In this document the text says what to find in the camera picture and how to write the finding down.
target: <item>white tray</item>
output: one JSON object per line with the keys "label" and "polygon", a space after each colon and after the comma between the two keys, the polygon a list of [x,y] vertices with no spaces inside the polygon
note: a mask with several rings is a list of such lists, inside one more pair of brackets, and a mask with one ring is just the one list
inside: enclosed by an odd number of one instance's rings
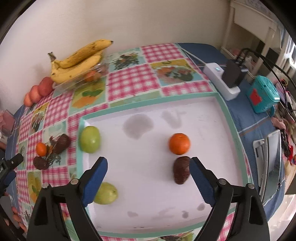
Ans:
{"label": "white tray", "polygon": [[[174,133],[188,135],[191,147],[184,156],[197,156],[217,178],[234,185],[249,182],[239,137],[218,93],[165,97],[99,111],[84,116],[79,131],[89,125],[100,130],[102,144],[94,154],[77,147],[78,176],[103,156],[108,160],[104,181],[118,189],[114,203],[88,205],[102,235],[159,237],[203,225],[211,207],[192,177],[183,185],[173,180],[178,156],[170,152],[168,140]],[[135,129],[141,125],[148,131],[139,137]]]}

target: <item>table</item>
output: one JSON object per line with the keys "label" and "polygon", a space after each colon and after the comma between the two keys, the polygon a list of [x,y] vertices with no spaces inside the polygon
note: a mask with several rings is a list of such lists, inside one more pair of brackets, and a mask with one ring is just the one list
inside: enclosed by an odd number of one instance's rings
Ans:
{"label": "table", "polygon": [[[24,164],[17,168],[16,182],[9,189],[17,197],[15,205],[25,225],[28,225],[27,214],[32,212],[41,183],[65,185],[76,177],[75,146],[82,116],[141,100],[216,91],[200,68],[176,44],[125,50],[108,56],[107,61],[110,64],[108,78],[102,77],[101,81],[89,83],[75,91],[54,91],[34,107],[21,107],[15,114],[19,129],[8,140],[6,158],[18,152],[25,156]],[[50,136],[56,137],[62,133],[70,137],[71,146],[48,170],[38,171],[33,165],[33,159],[37,156],[36,144],[46,143]],[[61,207],[69,217],[67,207]],[[227,217],[218,240],[225,240],[232,219],[233,213]],[[66,225],[68,229],[73,229],[69,219]]]}

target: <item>banana stem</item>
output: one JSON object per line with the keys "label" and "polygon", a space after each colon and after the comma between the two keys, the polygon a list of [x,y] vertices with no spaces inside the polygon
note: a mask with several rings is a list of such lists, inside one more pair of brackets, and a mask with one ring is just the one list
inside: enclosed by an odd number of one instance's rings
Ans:
{"label": "banana stem", "polygon": [[54,61],[56,59],[56,56],[54,56],[53,52],[48,53],[49,57],[50,57],[50,61]]}

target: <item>clear plastic box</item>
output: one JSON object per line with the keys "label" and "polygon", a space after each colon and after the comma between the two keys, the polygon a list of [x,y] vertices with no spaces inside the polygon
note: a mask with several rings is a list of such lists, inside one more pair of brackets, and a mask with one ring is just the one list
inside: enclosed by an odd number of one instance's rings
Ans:
{"label": "clear plastic box", "polygon": [[100,63],[98,63],[88,71],[62,84],[57,84],[54,82],[52,87],[61,93],[65,91],[71,91],[87,82],[91,82],[93,80],[99,79],[102,76],[107,75],[107,73],[108,73],[108,64],[106,62],[106,59],[103,58],[103,60]]}

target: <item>white wall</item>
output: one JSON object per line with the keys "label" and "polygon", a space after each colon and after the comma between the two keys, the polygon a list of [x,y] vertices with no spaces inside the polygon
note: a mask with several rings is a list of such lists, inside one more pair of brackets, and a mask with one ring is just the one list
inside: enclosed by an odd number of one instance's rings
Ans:
{"label": "white wall", "polygon": [[37,0],[0,45],[0,107],[14,113],[50,74],[48,52],[63,59],[96,39],[108,53],[165,42],[221,45],[228,0]]}

